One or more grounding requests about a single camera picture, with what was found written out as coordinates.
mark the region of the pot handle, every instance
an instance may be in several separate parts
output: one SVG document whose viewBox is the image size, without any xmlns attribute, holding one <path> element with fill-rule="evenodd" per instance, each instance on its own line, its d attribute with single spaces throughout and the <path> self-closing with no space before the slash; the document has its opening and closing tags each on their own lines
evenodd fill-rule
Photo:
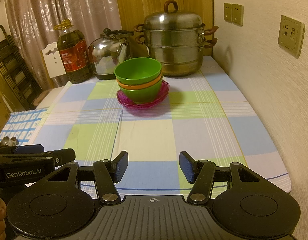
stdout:
<svg viewBox="0 0 308 240">
<path fill-rule="evenodd" d="M 144 41 L 140 41 L 140 38 L 143 38 L 143 37 L 144 37 L 144 34 L 141 34 L 141 35 L 137 36 L 135 38 L 136 43 L 143 45 L 145 42 Z"/>
<path fill-rule="evenodd" d="M 205 45 L 204 48 L 209 49 L 211 47 L 213 47 L 216 43 L 217 43 L 217 38 L 213 38 L 209 41 L 207 41 L 209 44 Z"/>
<path fill-rule="evenodd" d="M 204 36 L 212 35 L 214 32 L 216 32 L 218 29 L 218 26 L 213 26 L 212 28 L 204 31 Z"/>
<path fill-rule="evenodd" d="M 174 0 L 168 0 L 164 3 L 164 12 L 168 13 L 168 5 L 172 3 L 174 5 L 174 11 L 173 12 L 177 12 L 178 11 L 178 6 L 177 6 L 177 2 Z"/>
<path fill-rule="evenodd" d="M 139 30 L 139 29 L 138 29 L 138 27 L 140 27 L 140 26 L 144 26 L 144 23 L 140 23 L 140 24 L 138 24 L 138 25 L 135 25 L 134 28 L 133 28 L 134 31 L 137 32 L 137 33 L 142 32 L 142 30 Z"/>
</svg>

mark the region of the red label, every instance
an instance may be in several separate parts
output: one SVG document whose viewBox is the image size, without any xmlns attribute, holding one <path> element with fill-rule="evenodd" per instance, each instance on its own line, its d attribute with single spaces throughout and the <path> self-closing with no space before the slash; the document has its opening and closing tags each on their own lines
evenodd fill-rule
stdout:
<svg viewBox="0 0 308 240">
<path fill-rule="evenodd" d="M 75 46 L 59 51 L 66 72 L 72 72 L 89 64 L 87 45 L 85 40 L 76 43 Z"/>
</svg>

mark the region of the black robotic device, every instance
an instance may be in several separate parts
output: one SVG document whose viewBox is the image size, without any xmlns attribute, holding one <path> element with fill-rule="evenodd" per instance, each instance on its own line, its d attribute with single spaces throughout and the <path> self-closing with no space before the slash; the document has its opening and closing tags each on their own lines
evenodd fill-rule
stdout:
<svg viewBox="0 0 308 240">
<path fill-rule="evenodd" d="M 73 149 L 44 152 L 41 144 L 0 146 L 0 195 L 2 188 L 36 182 L 73 160 Z"/>
<path fill-rule="evenodd" d="M 216 167 L 179 156 L 188 182 L 182 195 L 126 195 L 118 183 L 128 165 L 122 151 L 113 161 L 79 167 L 68 162 L 15 195 L 7 216 L 17 240 L 31 239 L 294 239 L 300 208 L 286 192 L 241 163 Z M 80 190 L 94 181 L 98 199 Z M 211 199 L 213 183 L 227 181 L 228 190 Z"/>
</svg>

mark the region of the checkered tablecloth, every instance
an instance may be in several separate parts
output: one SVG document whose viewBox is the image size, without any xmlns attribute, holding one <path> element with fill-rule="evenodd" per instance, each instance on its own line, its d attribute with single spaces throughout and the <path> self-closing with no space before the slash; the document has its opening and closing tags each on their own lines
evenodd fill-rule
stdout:
<svg viewBox="0 0 308 240">
<path fill-rule="evenodd" d="M 28 144 L 45 150 L 73 148 L 80 165 L 129 154 L 121 195 L 187 195 L 192 187 L 179 168 L 178 156 L 217 166 L 240 162 L 289 192 L 291 181 L 269 134 L 231 79 L 205 56 L 202 68 L 182 78 L 164 78 L 168 97 L 148 110 L 122 107 L 115 80 L 96 78 L 68 83 L 44 114 Z M 96 197 L 92 182 L 83 190 Z M 226 189 L 216 182 L 213 197 Z"/>
<path fill-rule="evenodd" d="M 41 108 L 11 113 L 0 133 L 0 143 L 5 136 L 8 136 L 9 138 L 16 137 L 19 145 L 27 144 L 46 110 L 47 108 Z"/>
</svg>

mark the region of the kettle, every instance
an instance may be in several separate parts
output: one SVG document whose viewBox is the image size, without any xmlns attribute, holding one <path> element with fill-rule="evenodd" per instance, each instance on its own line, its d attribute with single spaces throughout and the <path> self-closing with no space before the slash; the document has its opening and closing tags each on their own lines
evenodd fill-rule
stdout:
<svg viewBox="0 0 308 240">
<path fill-rule="evenodd" d="M 115 79 L 116 66 L 129 59 L 130 49 L 126 39 L 134 32 L 105 28 L 101 37 L 88 47 L 88 56 L 95 76 L 100 80 Z"/>
</svg>

